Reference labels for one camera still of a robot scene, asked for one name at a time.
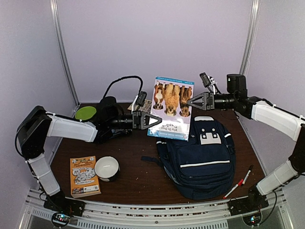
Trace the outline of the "yellow picture-grid book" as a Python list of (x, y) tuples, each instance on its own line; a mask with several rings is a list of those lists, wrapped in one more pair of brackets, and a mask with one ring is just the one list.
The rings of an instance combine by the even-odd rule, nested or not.
[(137, 111), (150, 113), (151, 112), (151, 107), (152, 107), (152, 101), (145, 99), (143, 106), (136, 105), (134, 107), (134, 109), (137, 110)]

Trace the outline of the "dog picture book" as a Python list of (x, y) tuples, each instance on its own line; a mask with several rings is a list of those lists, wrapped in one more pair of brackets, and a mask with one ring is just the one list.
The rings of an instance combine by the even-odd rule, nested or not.
[(187, 141), (190, 132), (194, 82), (156, 77), (150, 114), (162, 122), (148, 129), (148, 136)]

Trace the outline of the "white black bowl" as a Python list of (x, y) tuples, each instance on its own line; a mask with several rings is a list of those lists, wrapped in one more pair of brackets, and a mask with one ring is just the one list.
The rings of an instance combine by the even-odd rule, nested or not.
[(119, 162), (112, 156), (101, 157), (94, 166), (96, 175), (104, 182), (115, 181), (119, 175), (120, 169)]

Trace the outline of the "navy blue student backpack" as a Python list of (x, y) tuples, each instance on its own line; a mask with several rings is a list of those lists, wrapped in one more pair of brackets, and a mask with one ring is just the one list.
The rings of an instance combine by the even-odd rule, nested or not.
[(213, 117), (193, 117), (187, 141), (159, 137), (156, 146), (157, 158), (141, 160), (163, 168), (185, 198), (210, 199), (230, 190), (236, 165), (234, 140)]

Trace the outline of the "orange cartoon paperback book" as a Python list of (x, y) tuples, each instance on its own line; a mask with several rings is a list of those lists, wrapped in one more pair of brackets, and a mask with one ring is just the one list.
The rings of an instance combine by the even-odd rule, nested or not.
[(95, 156), (70, 159), (71, 196), (81, 198), (101, 193), (95, 173)]

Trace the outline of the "dark blue cover book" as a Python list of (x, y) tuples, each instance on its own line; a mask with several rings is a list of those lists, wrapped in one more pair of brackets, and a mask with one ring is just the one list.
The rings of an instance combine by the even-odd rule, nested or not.
[(108, 129), (99, 131), (94, 141), (97, 144), (102, 144), (110, 139), (130, 135), (131, 133), (131, 129)]

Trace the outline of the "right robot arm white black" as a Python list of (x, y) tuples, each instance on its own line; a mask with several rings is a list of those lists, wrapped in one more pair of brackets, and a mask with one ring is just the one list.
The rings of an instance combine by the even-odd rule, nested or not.
[(233, 109), (241, 116), (266, 124), (295, 141), (294, 150), (288, 160), (249, 190), (244, 206), (253, 211), (262, 204), (262, 196), (305, 172), (305, 119), (264, 98), (249, 97), (244, 75), (228, 74), (226, 80), (227, 93), (220, 93), (216, 87), (194, 96), (187, 104), (201, 110)]

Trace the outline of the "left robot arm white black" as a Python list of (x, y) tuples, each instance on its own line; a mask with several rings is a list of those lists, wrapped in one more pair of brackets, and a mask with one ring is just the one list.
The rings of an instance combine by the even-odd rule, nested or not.
[(129, 133), (132, 129), (145, 130), (162, 122), (160, 117), (132, 109), (126, 113), (116, 98), (104, 94), (88, 118), (72, 118), (48, 112), (36, 106), (22, 121), (16, 131), (14, 146), (50, 197), (50, 204), (58, 212), (64, 212), (69, 204), (44, 157), (47, 137), (61, 137), (102, 144), (105, 141)]

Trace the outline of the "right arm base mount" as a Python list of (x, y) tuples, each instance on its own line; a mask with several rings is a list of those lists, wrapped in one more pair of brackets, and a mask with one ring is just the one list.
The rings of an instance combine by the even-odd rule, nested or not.
[(243, 221), (247, 226), (259, 226), (263, 222), (261, 210), (268, 207), (266, 195), (261, 195), (256, 186), (248, 189), (248, 196), (245, 198), (232, 198), (228, 201), (228, 208), (231, 216), (244, 214)]

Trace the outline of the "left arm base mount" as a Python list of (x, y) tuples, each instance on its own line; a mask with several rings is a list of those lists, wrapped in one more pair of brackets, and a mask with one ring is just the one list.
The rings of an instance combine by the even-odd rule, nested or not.
[(43, 206), (54, 211), (51, 216), (51, 223), (61, 229), (67, 226), (73, 217), (83, 215), (85, 202), (66, 198), (63, 193), (59, 192), (53, 196), (46, 195)]

